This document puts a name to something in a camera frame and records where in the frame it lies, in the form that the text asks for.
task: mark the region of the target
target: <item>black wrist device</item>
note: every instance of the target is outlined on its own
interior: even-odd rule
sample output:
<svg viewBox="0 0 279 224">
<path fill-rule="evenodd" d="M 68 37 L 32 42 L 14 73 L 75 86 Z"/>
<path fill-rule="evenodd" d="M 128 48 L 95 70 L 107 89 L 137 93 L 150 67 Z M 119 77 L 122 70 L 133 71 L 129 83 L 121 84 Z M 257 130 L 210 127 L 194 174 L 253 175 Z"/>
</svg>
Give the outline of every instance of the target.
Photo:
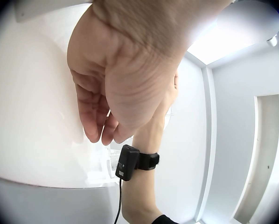
<svg viewBox="0 0 279 224">
<path fill-rule="evenodd" d="M 158 153 L 144 154 L 132 146 L 123 145 L 116 169 L 116 176 L 124 181 L 128 181 L 131 179 L 135 169 L 153 170 L 158 163 Z"/>
</svg>

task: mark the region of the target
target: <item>forearm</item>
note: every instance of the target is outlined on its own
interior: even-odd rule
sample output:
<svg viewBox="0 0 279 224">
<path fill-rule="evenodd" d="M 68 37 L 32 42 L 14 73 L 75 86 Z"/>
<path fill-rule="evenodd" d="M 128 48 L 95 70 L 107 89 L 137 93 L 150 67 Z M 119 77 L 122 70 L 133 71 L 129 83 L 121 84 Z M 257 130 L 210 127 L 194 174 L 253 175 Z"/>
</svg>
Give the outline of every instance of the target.
<svg viewBox="0 0 279 224">
<path fill-rule="evenodd" d="M 230 0 L 94 0 L 102 21 L 165 56 L 183 55 Z"/>
<path fill-rule="evenodd" d="M 141 153 L 158 152 L 165 114 L 154 115 L 133 137 L 132 146 Z M 154 194 L 154 170 L 135 170 L 122 187 L 122 214 L 129 223 L 151 224 L 162 213 L 157 209 Z"/>
</svg>

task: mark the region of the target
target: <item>black sleeve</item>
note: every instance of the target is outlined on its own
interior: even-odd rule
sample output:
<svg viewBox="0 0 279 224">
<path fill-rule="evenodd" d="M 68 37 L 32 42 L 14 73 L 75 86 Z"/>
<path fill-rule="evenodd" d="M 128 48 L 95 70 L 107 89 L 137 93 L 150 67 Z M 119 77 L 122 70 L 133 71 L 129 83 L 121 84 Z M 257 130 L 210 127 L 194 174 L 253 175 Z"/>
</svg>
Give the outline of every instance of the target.
<svg viewBox="0 0 279 224">
<path fill-rule="evenodd" d="M 166 217 L 165 215 L 159 216 L 157 219 L 152 222 L 152 224 L 178 224 L 170 220 L 170 218 Z"/>
</svg>

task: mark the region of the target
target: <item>skin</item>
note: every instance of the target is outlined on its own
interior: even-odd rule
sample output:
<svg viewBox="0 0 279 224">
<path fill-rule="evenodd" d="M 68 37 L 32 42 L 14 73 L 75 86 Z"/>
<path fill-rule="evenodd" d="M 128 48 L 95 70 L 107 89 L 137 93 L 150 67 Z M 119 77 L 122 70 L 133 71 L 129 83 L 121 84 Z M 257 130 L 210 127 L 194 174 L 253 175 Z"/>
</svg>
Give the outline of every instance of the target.
<svg viewBox="0 0 279 224">
<path fill-rule="evenodd" d="M 95 0 L 67 52 L 89 140 L 121 143 L 147 124 L 188 47 L 229 3 Z"/>
<path fill-rule="evenodd" d="M 151 120 L 139 128 L 132 146 L 141 153 L 158 152 L 163 135 L 164 118 L 167 110 L 178 94 L 178 74 L 169 84 L 163 100 Z M 131 224 L 152 223 L 162 215 L 155 203 L 154 170 L 134 170 L 131 180 L 122 186 L 122 214 Z"/>
</svg>

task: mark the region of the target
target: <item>black cable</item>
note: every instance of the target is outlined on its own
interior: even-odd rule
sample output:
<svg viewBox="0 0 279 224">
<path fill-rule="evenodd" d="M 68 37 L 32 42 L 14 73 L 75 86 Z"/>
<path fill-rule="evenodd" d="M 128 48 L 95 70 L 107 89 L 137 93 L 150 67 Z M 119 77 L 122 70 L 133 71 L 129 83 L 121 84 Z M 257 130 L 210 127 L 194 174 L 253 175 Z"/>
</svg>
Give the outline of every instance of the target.
<svg viewBox="0 0 279 224">
<path fill-rule="evenodd" d="M 121 199 L 122 199 L 122 179 L 121 178 L 120 178 L 119 186 L 120 186 L 119 210 L 118 210 L 117 217 L 116 217 L 116 220 L 115 220 L 114 224 L 117 223 L 119 215 L 120 215 L 120 210 L 121 210 Z"/>
</svg>

